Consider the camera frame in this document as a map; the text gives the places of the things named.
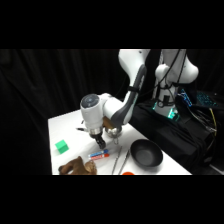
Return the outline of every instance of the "black background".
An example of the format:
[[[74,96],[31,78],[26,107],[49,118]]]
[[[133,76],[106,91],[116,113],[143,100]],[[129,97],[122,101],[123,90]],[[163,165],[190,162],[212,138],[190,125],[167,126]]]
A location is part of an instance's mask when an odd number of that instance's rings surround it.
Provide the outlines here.
[[[9,173],[51,174],[47,120],[80,108],[90,93],[116,95],[126,77],[119,49],[1,49],[1,166]],[[189,49],[198,89],[224,95],[224,49]],[[142,89],[153,88],[160,50],[152,50]],[[125,96],[126,79],[118,98]],[[152,93],[139,99],[150,99]]]

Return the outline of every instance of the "table surface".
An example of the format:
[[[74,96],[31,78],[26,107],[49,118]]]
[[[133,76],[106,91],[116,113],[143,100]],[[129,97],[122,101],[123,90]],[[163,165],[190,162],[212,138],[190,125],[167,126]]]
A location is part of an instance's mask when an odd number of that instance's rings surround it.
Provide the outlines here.
[[[76,159],[78,156],[81,156],[83,162],[86,163],[89,161],[89,154],[101,151],[96,141],[90,138],[88,133],[76,130],[76,128],[84,127],[81,124],[82,121],[83,118],[80,110],[48,120],[53,175],[59,175],[58,168]],[[120,147],[114,144],[113,139],[108,137],[105,131],[103,139],[107,143],[106,148],[109,150],[110,157],[95,161],[97,174],[111,175]],[[118,175],[128,150],[132,143],[138,139],[147,138],[131,125],[123,126],[123,131],[119,138],[122,152],[117,162],[114,175]],[[62,140],[67,143],[69,150],[60,155],[55,144]],[[134,163],[132,157],[129,156],[122,173],[132,172],[135,175],[191,175],[166,153],[163,152],[163,156],[163,163],[159,167],[150,170],[141,169]]]

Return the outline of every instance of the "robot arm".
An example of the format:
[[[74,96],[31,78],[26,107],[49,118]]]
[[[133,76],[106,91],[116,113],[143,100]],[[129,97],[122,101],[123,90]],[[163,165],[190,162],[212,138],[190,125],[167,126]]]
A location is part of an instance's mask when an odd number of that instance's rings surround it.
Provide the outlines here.
[[[188,84],[197,79],[199,70],[188,59],[187,49],[163,49],[164,64],[156,70],[156,78],[160,82],[160,94],[155,112],[172,118],[175,108],[175,87],[173,83]]]
[[[96,139],[100,148],[106,147],[102,139],[103,118],[111,120],[114,127],[126,125],[133,113],[139,92],[145,80],[147,69],[145,61],[150,49],[121,49],[119,62],[130,78],[130,87],[124,102],[109,94],[91,94],[81,101],[81,112],[90,136]]]

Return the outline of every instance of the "green cube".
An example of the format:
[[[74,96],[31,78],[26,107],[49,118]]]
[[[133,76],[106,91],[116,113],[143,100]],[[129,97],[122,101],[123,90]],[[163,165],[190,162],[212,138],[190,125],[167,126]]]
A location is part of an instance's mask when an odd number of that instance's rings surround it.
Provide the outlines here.
[[[58,142],[55,145],[56,145],[56,147],[57,147],[57,149],[58,149],[60,154],[65,153],[69,149],[67,144],[66,144],[66,142],[64,140],[62,140],[61,142]]]

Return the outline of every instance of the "metal rod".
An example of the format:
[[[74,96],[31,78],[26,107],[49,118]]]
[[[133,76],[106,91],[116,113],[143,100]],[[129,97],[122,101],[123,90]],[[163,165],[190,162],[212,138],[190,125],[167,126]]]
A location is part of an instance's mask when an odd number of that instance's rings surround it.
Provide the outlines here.
[[[127,153],[127,155],[126,155],[126,157],[125,157],[124,163],[123,163],[123,165],[122,165],[122,167],[121,167],[120,172],[118,173],[118,175],[121,175],[121,172],[123,171],[124,166],[126,165],[126,163],[127,163],[127,161],[128,161],[128,157],[129,157],[129,155],[130,155],[130,150],[128,150],[128,153]]]
[[[120,158],[121,151],[122,151],[122,146],[121,146],[121,148],[120,148],[120,150],[119,150],[119,152],[118,152],[118,156],[117,156],[117,158],[116,158],[116,160],[115,160],[114,167],[113,167],[113,171],[112,171],[112,175],[114,175],[114,171],[115,171],[115,168],[116,168],[116,166],[117,166],[117,161],[118,161],[118,159]]]

